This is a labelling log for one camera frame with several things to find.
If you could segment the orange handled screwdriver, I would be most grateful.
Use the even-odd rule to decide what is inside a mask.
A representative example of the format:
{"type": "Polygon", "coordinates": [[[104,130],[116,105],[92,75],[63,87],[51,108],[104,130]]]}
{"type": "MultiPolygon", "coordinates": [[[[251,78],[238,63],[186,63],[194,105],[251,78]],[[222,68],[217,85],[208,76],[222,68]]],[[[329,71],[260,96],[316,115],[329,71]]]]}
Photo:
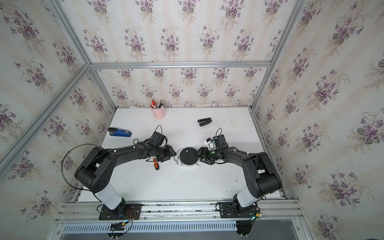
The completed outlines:
{"type": "Polygon", "coordinates": [[[153,163],[154,163],[155,170],[158,171],[160,169],[160,166],[156,158],[153,158],[153,163]]]}

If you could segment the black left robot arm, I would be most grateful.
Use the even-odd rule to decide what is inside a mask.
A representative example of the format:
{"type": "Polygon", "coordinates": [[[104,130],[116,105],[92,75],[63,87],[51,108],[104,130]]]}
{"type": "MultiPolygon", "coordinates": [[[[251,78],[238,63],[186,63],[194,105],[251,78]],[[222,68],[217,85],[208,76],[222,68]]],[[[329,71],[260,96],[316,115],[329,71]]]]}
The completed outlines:
{"type": "Polygon", "coordinates": [[[139,142],[117,149],[104,149],[96,146],[79,165],[74,176],[110,211],[122,214],[125,211],[126,202],[110,184],[115,167],[151,157],[163,162],[174,156],[176,156],[176,152],[169,145],[154,147],[145,142],[139,142]]]}

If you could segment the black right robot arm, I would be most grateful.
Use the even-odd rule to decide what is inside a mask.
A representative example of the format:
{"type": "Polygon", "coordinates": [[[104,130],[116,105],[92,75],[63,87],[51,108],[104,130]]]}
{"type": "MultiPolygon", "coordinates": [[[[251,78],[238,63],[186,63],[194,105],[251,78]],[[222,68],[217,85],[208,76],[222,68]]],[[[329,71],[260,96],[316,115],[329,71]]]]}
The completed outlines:
{"type": "Polygon", "coordinates": [[[222,160],[243,169],[246,188],[235,195],[235,202],[241,208],[250,207],[265,195],[272,194],[283,186],[278,170],[265,152],[249,153],[235,147],[222,150],[202,147],[195,154],[195,158],[208,165],[222,160]]]}

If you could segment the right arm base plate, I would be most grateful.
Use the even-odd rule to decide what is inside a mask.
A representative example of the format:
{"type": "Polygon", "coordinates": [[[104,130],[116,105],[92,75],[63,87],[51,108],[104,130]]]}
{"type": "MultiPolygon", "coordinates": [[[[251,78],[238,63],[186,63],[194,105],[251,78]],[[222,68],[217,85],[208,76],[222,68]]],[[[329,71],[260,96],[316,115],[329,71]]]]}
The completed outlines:
{"type": "Polygon", "coordinates": [[[217,202],[215,211],[219,212],[221,219],[244,218],[254,220],[261,215],[261,210],[256,204],[243,208],[235,201],[217,202]]]}

